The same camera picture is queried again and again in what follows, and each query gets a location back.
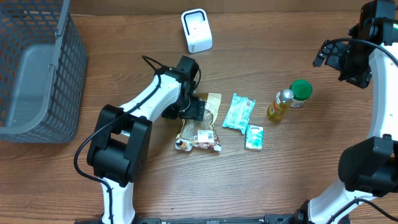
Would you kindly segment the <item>cream brown bread bag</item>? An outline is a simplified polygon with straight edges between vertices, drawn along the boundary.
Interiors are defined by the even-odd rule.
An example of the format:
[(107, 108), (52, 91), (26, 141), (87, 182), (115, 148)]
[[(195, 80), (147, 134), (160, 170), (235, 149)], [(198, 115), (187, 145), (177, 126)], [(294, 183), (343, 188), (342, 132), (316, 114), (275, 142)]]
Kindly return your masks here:
[(175, 148), (187, 152), (193, 147), (220, 152), (222, 147), (214, 124), (218, 117), (222, 95), (200, 93), (198, 96), (205, 101), (203, 121), (183, 119), (181, 131), (176, 137)]

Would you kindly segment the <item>light teal snack packet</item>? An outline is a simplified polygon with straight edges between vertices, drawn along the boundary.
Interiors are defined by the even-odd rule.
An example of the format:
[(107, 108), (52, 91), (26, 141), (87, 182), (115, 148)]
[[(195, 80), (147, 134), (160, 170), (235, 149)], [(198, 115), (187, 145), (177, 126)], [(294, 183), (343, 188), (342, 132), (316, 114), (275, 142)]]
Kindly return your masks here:
[(255, 100), (234, 93), (222, 127), (237, 129), (245, 134), (255, 104)]

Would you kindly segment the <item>green-capped white bottle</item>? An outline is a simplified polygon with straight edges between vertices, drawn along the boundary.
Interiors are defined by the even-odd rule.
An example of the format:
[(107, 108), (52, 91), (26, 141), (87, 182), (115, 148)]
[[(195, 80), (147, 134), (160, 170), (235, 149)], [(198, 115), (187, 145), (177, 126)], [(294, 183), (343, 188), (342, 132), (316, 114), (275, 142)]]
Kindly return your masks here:
[(304, 105), (304, 103), (311, 97), (313, 88), (309, 81), (307, 80), (296, 80), (294, 81), (290, 89), (294, 93), (292, 98), (291, 108), (299, 108)]

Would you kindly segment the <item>small teal white box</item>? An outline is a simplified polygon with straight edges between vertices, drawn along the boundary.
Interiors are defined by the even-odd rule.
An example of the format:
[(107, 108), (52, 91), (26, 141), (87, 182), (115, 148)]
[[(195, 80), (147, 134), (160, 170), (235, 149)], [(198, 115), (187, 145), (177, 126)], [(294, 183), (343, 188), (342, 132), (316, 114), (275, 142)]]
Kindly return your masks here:
[(264, 128), (249, 124), (246, 128), (245, 148), (261, 151), (263, 145)]

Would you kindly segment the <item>yellow Vim dish soap bottle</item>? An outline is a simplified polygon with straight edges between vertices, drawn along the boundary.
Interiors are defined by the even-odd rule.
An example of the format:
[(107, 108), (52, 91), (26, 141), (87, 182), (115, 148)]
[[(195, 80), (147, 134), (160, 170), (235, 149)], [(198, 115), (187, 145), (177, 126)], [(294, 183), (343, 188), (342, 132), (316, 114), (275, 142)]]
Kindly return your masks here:
[(275, 123), (280, 122), (283, 115), (290, 108), (293, 97), (294, 93), (289, 88), (279, 91), (267, 109), (268, 119)]

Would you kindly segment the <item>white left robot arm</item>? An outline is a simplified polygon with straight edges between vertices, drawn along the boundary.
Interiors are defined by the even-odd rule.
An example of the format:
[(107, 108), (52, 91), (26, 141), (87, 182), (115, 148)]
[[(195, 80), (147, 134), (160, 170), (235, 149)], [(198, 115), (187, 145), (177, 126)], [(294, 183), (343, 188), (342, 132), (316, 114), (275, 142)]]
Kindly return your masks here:
[(143, 56), (154, 70), (150, 85), (120, 107), (106, 105), (82, 146), (89, 145), (86, 162), (93, 168), (91, 180), (103, 190), (104, 212), (98, 223), (134, 223), (134, 182), (143, 169), (152, 124), (158, 118), (202, 121), (205, 102), (194, 96), (201, 75), (197, 62), (183, 56), (168, 67)]

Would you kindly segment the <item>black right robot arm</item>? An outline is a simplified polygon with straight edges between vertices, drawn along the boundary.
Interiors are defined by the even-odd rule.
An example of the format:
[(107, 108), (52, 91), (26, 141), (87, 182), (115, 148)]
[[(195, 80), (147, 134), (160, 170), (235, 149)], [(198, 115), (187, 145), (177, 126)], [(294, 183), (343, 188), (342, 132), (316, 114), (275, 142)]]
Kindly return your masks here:
[(307, 200), (292, 223), (338, 223), (362, 203), (397, 192), (397, 19), (395, 1), (361, 8), (347, 38), (324, 41), (313, 65), (328, 65), (339, 80), (373, 86), (373, 112), (365, 140), (343, 151), (336, 179)]

